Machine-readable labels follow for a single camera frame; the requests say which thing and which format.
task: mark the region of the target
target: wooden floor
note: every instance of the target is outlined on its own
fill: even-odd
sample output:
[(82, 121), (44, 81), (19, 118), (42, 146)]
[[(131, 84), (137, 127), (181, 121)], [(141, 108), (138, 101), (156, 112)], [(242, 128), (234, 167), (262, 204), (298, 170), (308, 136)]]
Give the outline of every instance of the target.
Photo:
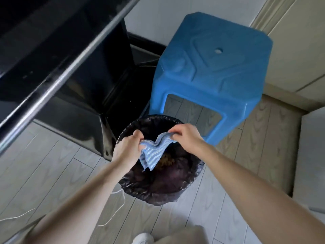
[[(165, 114), (197, 125), (206, 134), (221, 116), (170, 95)], [(217, 149), (274, 187), (290, 194), (302, 113), (263, 97), (250, 116), (225, 137)], [(0, 243), (38, 217), (55, 209), (107, 164), (100, 156), (35, 123), (0, 157)], [(114, 191), (120, 189), (117, 184)], [(96, 227), (89, 243), (128, 244), (139, 233), (156, 240), (188, 226), (202, 225), (213, 244), (255, 244), (246, 224), (208, 167), (177, 202), (149, 205), (125, 195), (125, 205), (104, 227)], [(113, 194), (99, 219), (103, 224), (122, 205)]]

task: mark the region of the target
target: person's left hand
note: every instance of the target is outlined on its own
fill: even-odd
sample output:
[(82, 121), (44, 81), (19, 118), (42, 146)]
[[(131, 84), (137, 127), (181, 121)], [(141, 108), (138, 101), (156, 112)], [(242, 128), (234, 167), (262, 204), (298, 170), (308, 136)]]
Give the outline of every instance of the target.
[(144, 145), (139, 145), (143, 139), (144, 136), (140, 130), (135, 130), (133, 135), (124, 137), (114, 149), (112, 162), (123, 163), (130, 170), (139, 159), (141, 150), (145, 148)]

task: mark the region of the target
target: black baseboard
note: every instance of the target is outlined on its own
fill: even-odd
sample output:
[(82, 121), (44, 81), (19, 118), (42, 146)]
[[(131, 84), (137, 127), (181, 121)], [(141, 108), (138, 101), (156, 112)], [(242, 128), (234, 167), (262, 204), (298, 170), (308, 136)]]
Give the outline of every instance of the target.
[(129, 37), (130, 44), (139, 47), (141, 49), (147, 50), (151, 53), (154, 53), (156, 55), (162, 55), (166, 46), (156, 43), (154, 41), (151, 41), (149, 39), (140, 37), (138, 35), (135, 35), (131, 32), (127, 33), (127, 36)]

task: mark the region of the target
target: person's right arm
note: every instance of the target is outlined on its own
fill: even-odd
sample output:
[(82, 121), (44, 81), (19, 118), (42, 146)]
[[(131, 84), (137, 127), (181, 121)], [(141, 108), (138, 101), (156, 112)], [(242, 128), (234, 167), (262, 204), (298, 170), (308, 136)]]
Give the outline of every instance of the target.
[(176, 132), (172, 139), (207, 164), (262, 243), (325, 243), (323, 223), (284, 192), (207, 144), (195, 126), (176, 125), (169, 132)]

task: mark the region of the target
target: cleaning cloth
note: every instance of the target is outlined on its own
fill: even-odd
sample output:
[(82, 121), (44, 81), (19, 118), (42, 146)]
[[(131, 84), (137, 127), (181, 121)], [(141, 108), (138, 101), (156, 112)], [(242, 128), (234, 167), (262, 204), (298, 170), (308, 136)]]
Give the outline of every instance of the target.
[(155, 168), (165, 149), (171, 143), (176, 142), (170, 138), (173, 134), (174, 133), (161, 133), (158, 135), (156, 142), (148, 139), (140, 142), (140, 145), (146, 146), (146, 148), (141, 150), (139, 158), (143, 169), (149, 168), (150, 171), (152, 171)]

